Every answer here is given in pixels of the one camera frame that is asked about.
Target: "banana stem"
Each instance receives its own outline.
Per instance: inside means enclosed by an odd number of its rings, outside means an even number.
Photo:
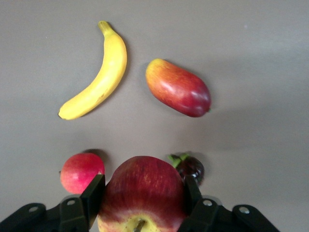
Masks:
[[[98,22],[98,27],[102,31],[103,35],[108,32],[111,28],[111,26],[108,24],[106,21],[99,21]]]
[[[139,220],[139,224],[134,228],[133,232],[140,232],[143,226],[145,225],[145,220]]]

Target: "large red apple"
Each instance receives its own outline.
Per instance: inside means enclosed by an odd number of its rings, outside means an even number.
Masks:
[[[146,69],[152,94],[162,103],[190,117],[210,110],[211,96],[205,83],[193,73],[163,59],[154,59]]]
[[[102,159],[93,153],[79,153],[64,163],[60,181],[68,192],[81,194],[97,174],[105,174]]]
[[[184,186],[176,169],[149,156],[132,157],[114,172],[103,195],[100,232],[175,232],[186,217]]]

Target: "yellow banana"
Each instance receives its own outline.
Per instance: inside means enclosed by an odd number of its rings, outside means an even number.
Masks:
[[[79,118],[102,103],[118,86],[126,70],[126,45],[106,21],[98,27],[104,35],[104,57],[101,69],[92,83],[68,100],[58,115],[66,120]]]

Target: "gray background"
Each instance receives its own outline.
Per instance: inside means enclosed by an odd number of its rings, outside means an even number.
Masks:
[[[0,220],[58,204],[58,171],[76,153],[98,149],[109,180],[132,156],[191,151],[207,170],[203,194],[308,231],[308,12],[307,0],[1,0]],[[101,67],[100,20],[125,40],[126,74],[96,110],[62,120]],[[190,118],[156,100],[145,82],[154,58],[203,79],[212,111]]]

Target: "screw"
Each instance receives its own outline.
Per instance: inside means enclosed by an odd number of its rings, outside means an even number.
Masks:
[[[243,214],[250,213],[250,210],[247,207],[245,207],[245,206],[240,207],[239,211],[242,212]]]
[[[205,206],[212,206],[212,202],[211,202],[210,200],[204,200],[204,201],[203,201],[203,204],[204,204]]]
[[[37,211],[39,208],[37,207],[37,206],[34,206],[34,207],[31,207],[30,209],[29,209],[29,213],[32,213],[32,212],[34,212],[34,211]]]
[[[69,201],[67,202],[67,205],[73,205],[73,204],[75,204],[75,200],[69,200]]]

